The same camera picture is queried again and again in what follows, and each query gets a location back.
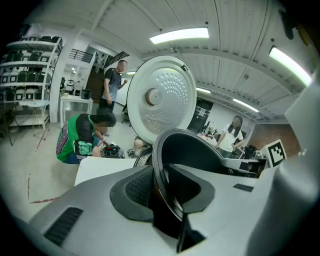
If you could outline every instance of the fluorescent light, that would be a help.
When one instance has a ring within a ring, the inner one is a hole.
[[[159,44],[167,41],[187,38],[209,38],[208,29],[206,27],[181,29],[156,35],[151,37],[150,40],[154,44]]]
[[[294,73],[306,86],[312,82],[311,76],[292,58],[280,51],[278,48],[273,47],[269,53],[269,56],[276,61],[280,62],[292,73]]]
[[[207,94],[210,94],[210,93],[211,93],[210,90],[202,89],[202,88],[199,88],[199,87],[197,87],[196,90],[197,90],[197,91],[200,91],[200,92],[207,93]]]
[[[258,109],[255,109],[254,107],[252,107],[252,106],[250,106],[250,105],[248,105],[248,104],[246,104],[246,103],[244,103],[244,102],[242,102],[242,101],[240,101],[240,100],[238,100],[238,99],[236,99],[236,98],[234,98],[233,101],[234,101],[234,102],[237,102],[237,103],[239,103],[239,104],[241,104],[241,105],[246,106],[247,108],[253,110],[254,112],[257,112],[257,113],[259,112]]]

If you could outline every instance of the gray t-shirt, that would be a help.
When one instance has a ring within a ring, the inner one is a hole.
[[[104,79],[110,79],[109,93],[110,93],[111,100],[115,102],[117,99],[119,86],[121,85],[121,75],[116,71],[115,68],[109,68],[104,74]],[[107,99],[104,89],[103,89],[102,99],[105,99],[105,100]]]

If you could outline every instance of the red stain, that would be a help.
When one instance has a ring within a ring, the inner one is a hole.
[[[28,178],[28,200],[29,200],[30,177]]]
[[[40,204],[40,203],[47,203],[47,202],[51,202],[51,201],[54,201],[56,200],[58,197],[55,197],[55,198],[50,198],[50,199],[45,199],[43,201],[34,201],[34,202],[31,202],[30,204]]]

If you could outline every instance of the black bag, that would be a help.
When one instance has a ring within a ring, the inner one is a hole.
[[[114,144],[103,146],[100,152],[102,158],[125,158],[125,152]]]

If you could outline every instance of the railing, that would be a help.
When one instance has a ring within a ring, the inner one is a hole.
[[[106,58],[106,61],[104,63],[104,67],[103,68],[106,68],[106,67],[109,67],[111,64],[121,60],[121,59],[124,59],[125,57],[128,57],[129,54],[127,54],[126,52],[122,51],[120,53],[118,53],[116,56],[112,57],[112,56],[108,56],[108,58]]]
[[[77,49],[72,49],[69,54],[69,58],[86,63],[90,63],[92,57],[92,54]]]

